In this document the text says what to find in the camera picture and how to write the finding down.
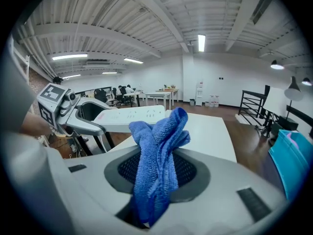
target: human arm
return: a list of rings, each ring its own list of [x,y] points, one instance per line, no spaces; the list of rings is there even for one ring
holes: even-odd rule
[[[49,124],[42,117],[27,112],[20,133],[30,136],[41,136],[52,133]]]

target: ceiling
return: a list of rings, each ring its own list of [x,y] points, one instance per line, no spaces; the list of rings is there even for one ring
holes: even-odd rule
[[[128,68],[171,50],[236,52],[311,67],[307,44],[279,0],[43,0],[17,41],[50,76]],[[87,53],[88,58],[52,57]]]

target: ceiling light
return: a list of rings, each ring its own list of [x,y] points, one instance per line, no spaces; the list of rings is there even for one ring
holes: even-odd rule
[[[274,60],[272,62],[272,64],[270,65],[271,68],[275,69],[275,70],[283,70],[285,67],[278,64],[276,60]]]
[[[303,83],[304,85],[312,86],[311,81],[310,81],[309,78],[307,78],[307,77],[305,77],[305,78],[302,80],[302,83]]]
[[[55,61],[55,60],[60,60],[60,59],[77,58],[77,57],[88,57],[88,55],[87,54],[66,55],[66,56],[53,57],[52,59]]]
[[[141,62],[141,61],[137,61],[137,60],[133,60],[133,59],[129,59],[129,58],[124,58],[124,61],[130,61],[130,62],[134,62],[137,64],[143,64],[143,62]]]
[[[204,52],[205,36],[198,35],[199,51]]]
[[[75,77],[75,76],[80,76],[80,74],[78,74],[78,75],[73,75],[73,76],[65,76],[65,77],[62,77],[63,79],[68,79],[68,78],[70,78],[70,77]]]

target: table leg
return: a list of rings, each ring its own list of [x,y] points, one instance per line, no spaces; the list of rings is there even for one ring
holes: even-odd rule
[[[139,103],[139,95],[137,95],[137,105],[138,105],[138,107],[140,107],[140,103]]]

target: cyan cloth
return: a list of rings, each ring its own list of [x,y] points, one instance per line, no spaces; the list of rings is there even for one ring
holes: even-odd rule
[[[190,142],[183,128],[188,120],[182,108],[151,126],[132,122],[129,129],[141,155],[134,185],[133,204],[141,223],[152,226],[166,211],[170,194],[178,189],[172,151]]]

